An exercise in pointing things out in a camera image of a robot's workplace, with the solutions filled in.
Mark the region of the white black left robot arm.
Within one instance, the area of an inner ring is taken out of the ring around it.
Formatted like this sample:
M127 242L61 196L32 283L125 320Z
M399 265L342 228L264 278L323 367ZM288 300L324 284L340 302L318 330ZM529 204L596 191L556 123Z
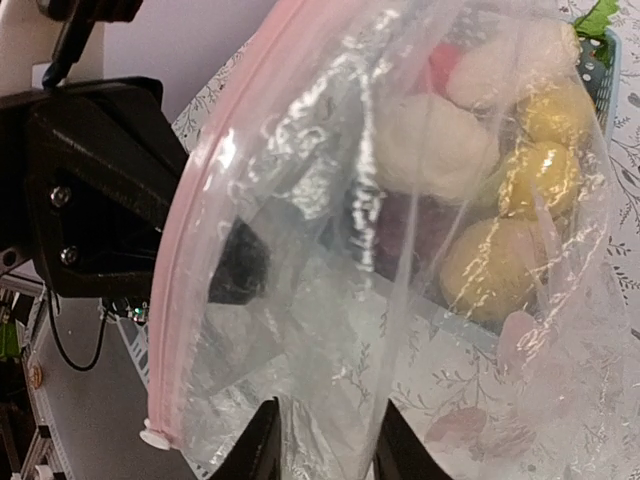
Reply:
M174 120L271 7L269 1L145 1L132 22L95 27L69 78L156 78L165 88L163 112ZM33 1L2 2L3 95L39 87L61 31Z

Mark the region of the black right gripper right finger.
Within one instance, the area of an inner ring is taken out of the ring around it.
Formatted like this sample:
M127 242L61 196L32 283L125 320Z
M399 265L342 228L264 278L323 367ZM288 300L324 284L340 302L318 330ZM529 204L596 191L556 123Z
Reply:
M388 402L373 457L376 480L452 480L393 402Z

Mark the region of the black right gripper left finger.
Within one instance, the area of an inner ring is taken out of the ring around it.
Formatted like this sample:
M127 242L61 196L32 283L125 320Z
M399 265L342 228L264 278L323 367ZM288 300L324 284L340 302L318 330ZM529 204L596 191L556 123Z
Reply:
M279 402L263 402L211 480L280 480Z

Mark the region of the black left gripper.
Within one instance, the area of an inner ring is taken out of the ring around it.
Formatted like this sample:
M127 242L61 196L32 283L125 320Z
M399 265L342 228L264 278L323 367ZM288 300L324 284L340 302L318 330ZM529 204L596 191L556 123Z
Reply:
M151 292L187 154L147 89L98 80L1 98L1 274L67 298Z

